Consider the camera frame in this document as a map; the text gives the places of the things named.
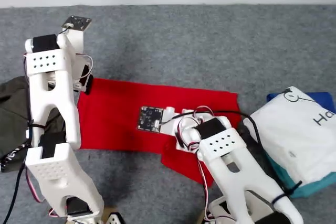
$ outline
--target gray carpet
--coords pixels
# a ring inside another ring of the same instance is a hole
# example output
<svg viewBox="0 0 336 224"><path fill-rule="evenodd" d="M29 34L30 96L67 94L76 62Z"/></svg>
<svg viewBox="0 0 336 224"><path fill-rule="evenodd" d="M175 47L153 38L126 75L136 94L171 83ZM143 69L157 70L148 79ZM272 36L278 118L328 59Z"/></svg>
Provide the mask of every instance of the gray carpet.
<svg viewBox="0 0 336 224"><path fill-rule="evenodd" d="M24 42L57 33L71 15L91 17L85 52L100 78L239 93L253 112L266 94L294 85L336 97L336 6L116 6L0 9L0 82L23 75ZM194 223L201 185L150 153L80 150L77 157L106 205L128 224ZM1 219L16 173L0 174ZM220 195L216 186L211 198ZM336 185L293 202L306 224L336 223ZM63 223L47 217L22 180L9 223Z"/></svg>

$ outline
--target dark green bag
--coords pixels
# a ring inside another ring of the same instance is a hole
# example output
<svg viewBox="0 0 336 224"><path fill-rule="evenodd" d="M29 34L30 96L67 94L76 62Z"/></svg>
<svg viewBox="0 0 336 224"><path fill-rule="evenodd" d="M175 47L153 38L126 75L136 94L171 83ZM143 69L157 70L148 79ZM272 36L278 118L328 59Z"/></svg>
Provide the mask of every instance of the dark green bag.
<svg viewBox="0 0 336 224"><path fill-rule="evenodd" d="M18 170L27 149L21 149L26 142L27 130L27 99L25 77L17 77L0 85L0 162L1 172ZM45 131L60 132L64 120L57 109L49 115Z"/></svg>

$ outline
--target black strap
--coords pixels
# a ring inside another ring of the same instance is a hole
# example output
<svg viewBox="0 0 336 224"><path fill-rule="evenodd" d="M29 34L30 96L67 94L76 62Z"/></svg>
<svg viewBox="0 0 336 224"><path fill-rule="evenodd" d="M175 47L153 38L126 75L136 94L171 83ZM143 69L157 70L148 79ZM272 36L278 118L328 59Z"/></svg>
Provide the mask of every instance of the black strap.
<svg viewBox="0 0 336 224"><path fill-rule="evenodd" d="M288 196L292 195L294 193L294 191L296 189L298 189L301 184L302 184L302 181L300 180L300 182L297 183L296 185L294 185L292 188L285 189L284 193L280 194L278 197L276 197L274 200L272 200L271 204L274 205L279 199L282 199L284 197L288 197Z"/></svg>
<svg viewBox="0 0 336 224"><path fill-rule="evenodd" d="M28 121L27 122L27 127L37 127L37 128L41 128L41 129L45 128L44 125L34 123L34 120Z"/></svg>

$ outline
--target circuit board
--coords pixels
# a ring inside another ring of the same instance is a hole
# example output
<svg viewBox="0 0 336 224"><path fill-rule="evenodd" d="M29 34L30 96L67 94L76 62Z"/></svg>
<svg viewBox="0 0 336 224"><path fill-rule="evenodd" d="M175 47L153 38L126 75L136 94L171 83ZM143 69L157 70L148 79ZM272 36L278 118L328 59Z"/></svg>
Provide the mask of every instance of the circuit board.
<svg viewBox="0 0 336 224"><path fill-rule="evenodd" d="M91 18L84 18L72 15L67 19L67 21L64 22L62 27L65 29L84 31L86 28L88 28L91 21Z"/></svg>
<svg viewBox="0 0 336 224"><path fill-rule="evenodd" d="M138 130L160 132L163 109L143 106L140 108Z"/></svg>

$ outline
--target black cable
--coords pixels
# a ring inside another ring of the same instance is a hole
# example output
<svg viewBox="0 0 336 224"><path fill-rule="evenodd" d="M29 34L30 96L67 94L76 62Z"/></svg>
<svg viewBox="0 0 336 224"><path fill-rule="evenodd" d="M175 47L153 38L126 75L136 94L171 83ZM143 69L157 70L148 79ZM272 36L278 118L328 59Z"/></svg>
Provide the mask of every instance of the black cable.
<svg viewBox="0 0 336 224"><path fill-rule="evenodd" d="M37 127L37 128L41 128L41 129L44 129L45 126L44 125L40 125L40 124L35 124L35 123L31 123L29 124L28 127Z"/></svg>
<svg viewBox="0 0 336 224"><path fill-rule="evenodd" d="M7 212L7 215L6 215L6 218L5 218L4 222L3 222L3 224L6 224L8 222L9 217L11 216L11 213L12 213L12 210L13 210L13 207L14 207L14 203L15 203L15 200L16 200L16 196L17 196L17 191L19 189L21 175L22 175L23 170L25 169L25 166L26 166L25 165L25 160L23 160L23 162L21 164L21 167L20 167L20 170L17 173L16 183L15 183L15 189L14 189L14 193L13 193L13 197L12 197L12 202L10 202L11 205L9 206L9 210Z"/></svg>
<svg viewBox="0 0 336 224"><path fill-rule="evenodd" d="M65 30L61 31L59 34L63 34L63 33L65 33L69 29L70 29L70 27L67 27Z"/></svg>
<svg viewBox="0 0 336 224"><path fill-rule="evenodd" d="M258 127L257 127L257 124L256 122L253 120L253 118L244 113L244 112L241 112L241 111L236 111L236 110L214 110L213 111L214 113L233 113L233 114L239 114L239 115L242 115L244 117L246 117L247 119L250 120L250 122L252 123L253 125L253 128L254 128L254 131L256 133L256 139L257 139L257 143L258 145L261 147L262 149L262 153L265 157L265 160L272 172L272 176L273 176L273 179L276 181L276 183L280 186L280 188L283 190L283 194L277 196L273 201L272 201L272 204L274 205L279 199L283 198L283 197L286 197L286 196L290 196L294 193L294 191L302 184L302 181L299 181L297 184L295 184L292 188L286 188L286 186L284 185L284 183L282 182L282 180L278 177L276 171L274 170L270 160L268 159L268 156L267 156L267 152L265 151L263 145L262 145L262 142L261 142L261 139L260 139L260 134L259 134L259 131L258 131ZM193 114L194 111L192 112L186 112L186 113L182 113L182 114L179 114L179 115L176 115L176 116L173 116L170 120L168 120L167 122L173 120L173 119L177 119L177 118L180 118L182 116L185 116L185 115L191 115ZM210 113L210 111L197 111L196 113Z"/></svg>
<svg viewBox="0 0 336 224"><path fill-rule="evenodd" d="M28 79L27 69L26 69L26 61L27 61L26 54L24 54L24 58L23 58L23 70L25 72L26 82L27 82L27 84L29 86L29 79Z"/></svg>

